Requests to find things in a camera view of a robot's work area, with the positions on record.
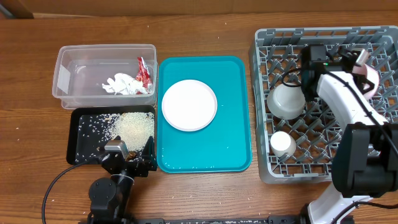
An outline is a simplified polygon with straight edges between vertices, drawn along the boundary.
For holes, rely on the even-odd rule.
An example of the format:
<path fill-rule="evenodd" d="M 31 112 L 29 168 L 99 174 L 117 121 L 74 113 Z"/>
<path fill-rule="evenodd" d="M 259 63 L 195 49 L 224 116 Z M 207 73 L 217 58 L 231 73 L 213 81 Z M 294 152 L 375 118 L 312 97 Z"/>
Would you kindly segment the small pink plate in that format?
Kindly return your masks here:
<path fill-rule="evenodd" d="M 362 67 L 354 67 L 353 72 L 364 76 L 367 79 L 367 81 L 374 84 L 373 87 L 371 87 L 371 84 L 368 83 L 362 84 L 364 90 L 370 88 L 368 92 L 363 93 L 363 96 L 367 100 L 371 99 L 376 94 L 379 86 L 379 74 L 377 73 L 377 71 L 375 71 L 375 69 L 371 68 L 369 65 L 366 64 L 363 65 Z"/>

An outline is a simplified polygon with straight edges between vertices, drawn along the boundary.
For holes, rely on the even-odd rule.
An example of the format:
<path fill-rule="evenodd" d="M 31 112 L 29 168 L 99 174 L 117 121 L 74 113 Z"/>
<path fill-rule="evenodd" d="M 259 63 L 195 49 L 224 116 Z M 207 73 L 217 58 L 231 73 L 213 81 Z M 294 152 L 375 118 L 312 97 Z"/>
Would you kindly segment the white bowl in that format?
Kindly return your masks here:
<path fill-rule="evenodd" d="M 280 119 L 295 119 L 303 112 L 305 97 L 300 87 L 281 84 L 271 90 L 266 103 L 274 116 Z"/>

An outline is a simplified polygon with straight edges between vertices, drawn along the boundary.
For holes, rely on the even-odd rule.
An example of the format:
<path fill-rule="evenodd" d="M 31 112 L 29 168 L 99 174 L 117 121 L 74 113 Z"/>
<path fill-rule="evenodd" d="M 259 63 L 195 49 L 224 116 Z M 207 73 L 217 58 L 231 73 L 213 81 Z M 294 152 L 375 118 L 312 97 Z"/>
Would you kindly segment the white napkin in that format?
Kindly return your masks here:
<path fill-rule="evenodd" d="M 139 81 L 128 74 L 117 73 L 114 79 L 108 78 L 107 84 L 102 84 L 102 88 L 107 93 L 115 95 L 140 95 L 152 93 L 152 85 L 144 86 L 143 81 Z"/>

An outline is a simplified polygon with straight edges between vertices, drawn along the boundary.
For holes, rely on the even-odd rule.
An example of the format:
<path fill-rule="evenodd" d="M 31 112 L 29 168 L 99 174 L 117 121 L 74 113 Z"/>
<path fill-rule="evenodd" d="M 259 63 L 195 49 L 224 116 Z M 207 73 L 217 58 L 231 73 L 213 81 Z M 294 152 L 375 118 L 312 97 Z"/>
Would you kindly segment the red snack wrapper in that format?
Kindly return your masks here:
<path fill-rule="evenodd" d="M 136 80 L 142 83 L 146 92 L 152 93 L 152 79 L 149 74 L 149 69 L 142 57 L 137 58 L 139 64 L 139 71 L 136 75 Z"/>

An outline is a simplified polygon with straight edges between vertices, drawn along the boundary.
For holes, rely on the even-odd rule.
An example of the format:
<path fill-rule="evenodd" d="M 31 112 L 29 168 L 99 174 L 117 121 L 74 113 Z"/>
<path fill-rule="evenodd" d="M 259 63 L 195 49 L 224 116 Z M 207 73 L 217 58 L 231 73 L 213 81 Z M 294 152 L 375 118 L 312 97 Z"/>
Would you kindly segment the white cup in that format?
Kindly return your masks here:
<path fill-rule="evenodd" d="M 295 139 L 283 131 L 275 132 L 270 138 L 272 152 L 277 157 L 292 156 L 296 150 Z"/>

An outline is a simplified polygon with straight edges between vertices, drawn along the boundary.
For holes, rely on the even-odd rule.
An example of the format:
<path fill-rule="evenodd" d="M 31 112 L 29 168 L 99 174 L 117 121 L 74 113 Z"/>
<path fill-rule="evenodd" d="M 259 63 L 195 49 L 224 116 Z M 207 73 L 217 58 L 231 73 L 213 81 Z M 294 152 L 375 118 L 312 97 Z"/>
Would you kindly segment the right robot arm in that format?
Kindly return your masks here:
<path fill-rule="evenodd" d="M 397 125 L 369 103 L 379 74 L 366 64 L 365 49 L 339 48 L 335 61 L 324 45 L 301 50 L 301 90 L 307 101 L 321 98 L 331 109 L 343 135 L 331 165 L 331 184 L 305 205 L 298 223 L 353 223 L 349 213 L 397 190 Z"/>

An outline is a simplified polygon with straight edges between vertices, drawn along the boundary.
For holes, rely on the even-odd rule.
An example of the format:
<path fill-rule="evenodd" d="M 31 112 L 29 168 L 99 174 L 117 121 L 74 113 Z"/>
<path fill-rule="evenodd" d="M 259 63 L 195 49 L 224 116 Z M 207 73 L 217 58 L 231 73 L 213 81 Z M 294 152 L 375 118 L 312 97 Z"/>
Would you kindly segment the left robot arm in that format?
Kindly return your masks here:
<path fill-rule="evenodd" d="M 100 148 L 96 158 L 110 176 L 92 183 L 88 195 L 91 200 L 88 223 L 137 223 L 126 211 L 131 189 L 136 177 L 147 177 L 157 170 L 155 141 L 149 136 L 142 152 L 135 154 L 127 149 L 119 137 Z"/>

